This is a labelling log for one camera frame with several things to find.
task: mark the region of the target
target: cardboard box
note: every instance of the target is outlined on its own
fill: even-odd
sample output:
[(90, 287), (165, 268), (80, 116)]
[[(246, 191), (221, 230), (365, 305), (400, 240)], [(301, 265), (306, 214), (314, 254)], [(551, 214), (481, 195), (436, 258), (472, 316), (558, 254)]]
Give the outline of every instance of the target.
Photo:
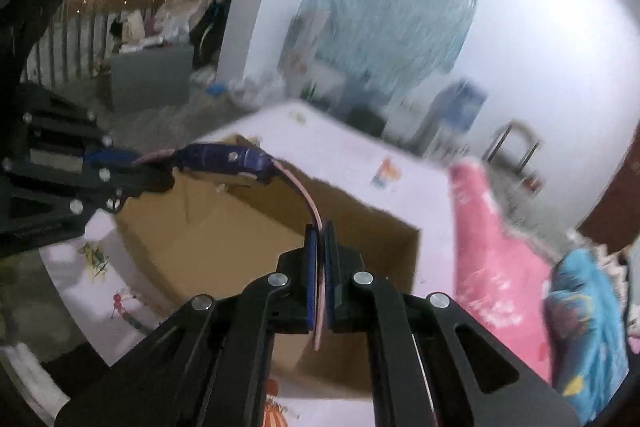
[[(410, 292), (418, 231), (292, 169), (322, 218), (335, 223), (340, 244), (357, 249), (368, 270)], [(181, 305), (200, 293), (217, 299), (239, 294), (274, 271), (281, 253), (302, 246), (310, 216), (302, 198), (281, 180), (246, 187), (228, 178), (176, 172), (174, 190), (129, 200), (117, 222), (138, 268)], [(277, 335), (273, 369), (293, 380), (329, 385), (342, 396), (370, 393), (364, 334), (326, 332), (317, 353), (306, 335)]]

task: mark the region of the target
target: railing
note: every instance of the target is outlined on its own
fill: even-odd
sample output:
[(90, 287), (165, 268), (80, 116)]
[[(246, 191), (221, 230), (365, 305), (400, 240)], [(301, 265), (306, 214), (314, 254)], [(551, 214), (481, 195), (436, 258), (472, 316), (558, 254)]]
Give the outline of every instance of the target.
[(34, 45), (23, 81), (56, 89), (95, 76), (111, 55), (110, 28), (123, 12), (139, 9), (145, 23), (165, 0), (65, 0)]

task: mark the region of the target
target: blue fabric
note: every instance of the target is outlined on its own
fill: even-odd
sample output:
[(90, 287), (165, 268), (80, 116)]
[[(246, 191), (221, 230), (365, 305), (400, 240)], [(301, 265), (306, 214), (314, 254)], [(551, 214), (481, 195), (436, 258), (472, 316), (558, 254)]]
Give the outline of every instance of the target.
[(546, 298), (556, 344), (554, 388), (584, 425), (604, 409), (628, 373), (620, 303), (589, 250), (558, 265)]
[(303, 0), (307, 10), (329, 12), (316, 58), (391, 95), (451, 70), (476, 0)]

